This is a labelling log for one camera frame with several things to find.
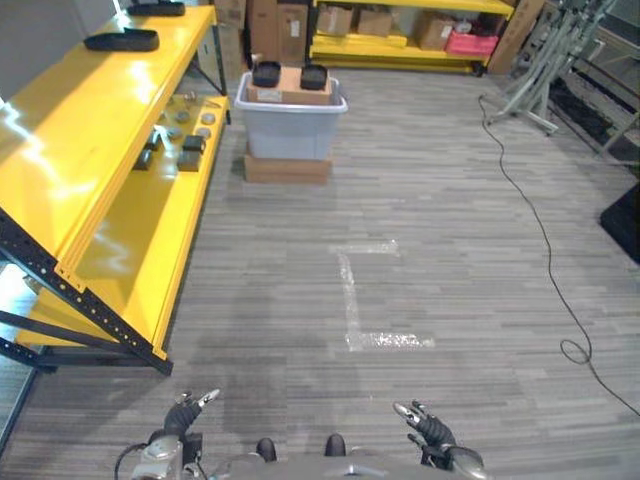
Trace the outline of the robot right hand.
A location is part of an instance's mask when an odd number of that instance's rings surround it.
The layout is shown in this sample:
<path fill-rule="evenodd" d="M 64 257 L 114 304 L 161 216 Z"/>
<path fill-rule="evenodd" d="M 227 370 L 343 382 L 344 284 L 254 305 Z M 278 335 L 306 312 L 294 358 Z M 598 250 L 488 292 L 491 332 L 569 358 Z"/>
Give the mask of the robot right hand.
<path fill-rule="evenodd" d="M 444 449 L 457 444 L 451 429 L 433 415 L 423 402 L 416 399 L 409 404 L 394 402 L 392 408 L 414 432 L 420 435 L 425 445 Z"/>

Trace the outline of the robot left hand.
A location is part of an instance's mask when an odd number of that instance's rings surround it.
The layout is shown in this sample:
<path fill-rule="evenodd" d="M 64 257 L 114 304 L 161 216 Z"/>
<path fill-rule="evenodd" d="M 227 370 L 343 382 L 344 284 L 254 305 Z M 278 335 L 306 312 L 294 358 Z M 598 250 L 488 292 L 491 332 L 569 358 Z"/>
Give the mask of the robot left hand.
<path fill-rule="evenodd" d="M 164 432 L 168 435 L 184 437 L 204 407 L 214 401 L 220 393 L 220 389 L 214 389 L 195 399 L 187 395 L 169 409 L 164 419 Z"/>

